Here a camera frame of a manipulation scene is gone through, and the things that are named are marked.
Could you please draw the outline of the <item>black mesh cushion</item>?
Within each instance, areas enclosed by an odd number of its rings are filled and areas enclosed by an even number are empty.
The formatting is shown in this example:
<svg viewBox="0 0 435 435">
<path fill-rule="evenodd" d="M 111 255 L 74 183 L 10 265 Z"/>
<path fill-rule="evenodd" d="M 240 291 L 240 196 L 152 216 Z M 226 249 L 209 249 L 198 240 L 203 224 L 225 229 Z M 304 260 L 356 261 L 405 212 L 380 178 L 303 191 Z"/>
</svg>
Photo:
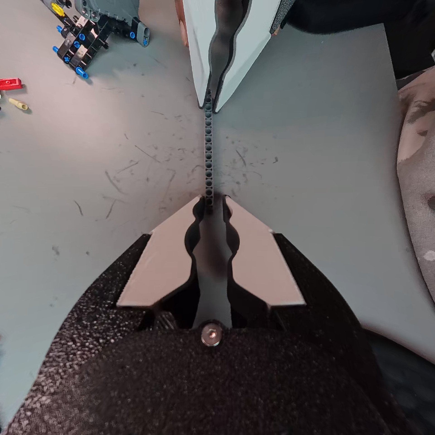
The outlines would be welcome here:
<svg viewBox="0 0 435 435">
<path fill-rule="evenodd" d="M 383 24 L 396 79 L 434 66 L 433 0 L 297 0 L 283 23 L 310 34 Z"/>
</svg>

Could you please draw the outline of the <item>partly built toy truck chassis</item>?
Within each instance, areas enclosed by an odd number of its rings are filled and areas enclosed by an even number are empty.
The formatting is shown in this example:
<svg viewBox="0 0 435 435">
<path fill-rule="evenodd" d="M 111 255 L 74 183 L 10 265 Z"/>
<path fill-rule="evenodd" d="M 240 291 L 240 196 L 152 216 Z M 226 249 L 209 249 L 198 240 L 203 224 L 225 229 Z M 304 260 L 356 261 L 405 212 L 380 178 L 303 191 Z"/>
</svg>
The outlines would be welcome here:
<svg viewBox="0 0 435 435">
<path fill-rule="evenodd" d="M 61 25 L 61 46 L 53 51 L 62 62 L 83 79 L 87 68 L 112 34 L 135 41 L 143 47 L 150 42 L 150 30 L 139 19 L 139 0 L 43 0 Z"/>
</svg>

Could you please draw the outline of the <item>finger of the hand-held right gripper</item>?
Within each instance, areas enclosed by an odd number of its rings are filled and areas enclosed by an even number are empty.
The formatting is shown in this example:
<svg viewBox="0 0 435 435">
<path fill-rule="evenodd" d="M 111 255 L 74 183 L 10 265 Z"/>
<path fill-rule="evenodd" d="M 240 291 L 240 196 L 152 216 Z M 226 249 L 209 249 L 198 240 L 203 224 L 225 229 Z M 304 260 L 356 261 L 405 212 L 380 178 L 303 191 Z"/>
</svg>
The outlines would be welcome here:
<svg viewBox="0 0 435 435">
<path fill-rule="evenodd" d="M 214 112 L 218 113 L 233 95 L 275 31 L 281 1 L 253 0 L 229 42 L 229 56 L 217 84 Z"/>
<path fill-rule="evenodd" d="M 193 84 L 200 109 L 207 92 L 215 96 L 229 57 L 231 1 L 184 0 L 183 37 L 187 40 Z"/>
</svg>

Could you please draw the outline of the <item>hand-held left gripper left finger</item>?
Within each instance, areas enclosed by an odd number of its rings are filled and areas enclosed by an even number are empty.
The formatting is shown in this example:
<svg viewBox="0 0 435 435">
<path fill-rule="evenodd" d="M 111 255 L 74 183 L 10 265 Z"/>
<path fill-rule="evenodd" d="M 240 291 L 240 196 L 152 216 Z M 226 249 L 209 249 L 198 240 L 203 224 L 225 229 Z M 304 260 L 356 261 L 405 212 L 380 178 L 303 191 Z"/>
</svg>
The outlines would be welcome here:
<svg viewBox="0 0 435 435">
<path fill-rule="evenodd" d="M 117 307 L 153 307 L 192 281 L 204 208 L 198 195 L 151 231 Z"/>
</svg>

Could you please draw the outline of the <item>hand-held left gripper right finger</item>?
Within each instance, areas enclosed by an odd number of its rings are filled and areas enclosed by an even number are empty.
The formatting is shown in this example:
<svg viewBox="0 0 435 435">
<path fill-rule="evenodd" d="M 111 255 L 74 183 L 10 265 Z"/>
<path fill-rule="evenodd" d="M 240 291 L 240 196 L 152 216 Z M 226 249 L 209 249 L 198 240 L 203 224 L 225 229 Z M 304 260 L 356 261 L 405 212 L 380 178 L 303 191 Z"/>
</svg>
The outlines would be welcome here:
<svg viewBox="0 0 435 435">
<path fill-rule="evenodd" d="M 222 205 L 226 242 L 231 251 L 231 284 L 267 306 L 306 305 L 275 232 L 230 196 L 224 196 Z"/>
</svg>

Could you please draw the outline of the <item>long dark grey toy beam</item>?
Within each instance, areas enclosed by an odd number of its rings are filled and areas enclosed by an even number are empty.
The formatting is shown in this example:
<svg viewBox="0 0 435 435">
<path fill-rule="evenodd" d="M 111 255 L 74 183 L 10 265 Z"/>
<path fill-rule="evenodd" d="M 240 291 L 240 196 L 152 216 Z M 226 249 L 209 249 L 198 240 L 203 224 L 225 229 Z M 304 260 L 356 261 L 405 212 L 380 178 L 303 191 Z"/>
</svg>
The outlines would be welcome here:
<svg viewBox="0 0 435 435">
<path fill-rule="evenodd" d="M 204 100 L 204 174 L 205 174 L 205 210 L 214 211 L 214 164 L 213 164 L 213 98 L 208 89 Z"/>
</svg>

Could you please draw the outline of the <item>person's mottled grey clothing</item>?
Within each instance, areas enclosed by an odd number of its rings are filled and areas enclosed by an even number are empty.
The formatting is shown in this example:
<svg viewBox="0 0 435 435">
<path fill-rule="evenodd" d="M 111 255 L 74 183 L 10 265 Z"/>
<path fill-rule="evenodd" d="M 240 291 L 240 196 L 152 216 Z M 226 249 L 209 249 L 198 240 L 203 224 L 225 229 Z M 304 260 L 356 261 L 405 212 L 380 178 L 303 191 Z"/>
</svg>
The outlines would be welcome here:
<svg viewBox="0 0 435 435">
<path fill-rule="evenodd" d="M 402 125 L 397 175 L 408 232 L 422 277 L 435 299 L 435 67 L 398 92 Z"/>
</svg>

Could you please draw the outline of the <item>person's right hand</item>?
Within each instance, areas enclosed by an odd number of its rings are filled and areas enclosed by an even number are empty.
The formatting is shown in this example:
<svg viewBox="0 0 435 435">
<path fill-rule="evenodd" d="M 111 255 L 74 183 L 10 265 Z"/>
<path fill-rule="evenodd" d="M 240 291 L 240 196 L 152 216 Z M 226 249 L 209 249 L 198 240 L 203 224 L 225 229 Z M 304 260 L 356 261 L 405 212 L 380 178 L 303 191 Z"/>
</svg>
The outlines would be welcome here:
<svg viewBox="0 0 435 435">
<path fill-rule="evenodd" d="M 177 19 L 180 26 L 181 31 L 181 39 L 183 42 L 183 45 L 188 47 L 188 33 L 186 28 L 186 18 L 184 13 L 184 5 L 182 0 L 175 0 L 175 7 L 176 7 L 176 13 L 177 13 Z"/>
</svg>

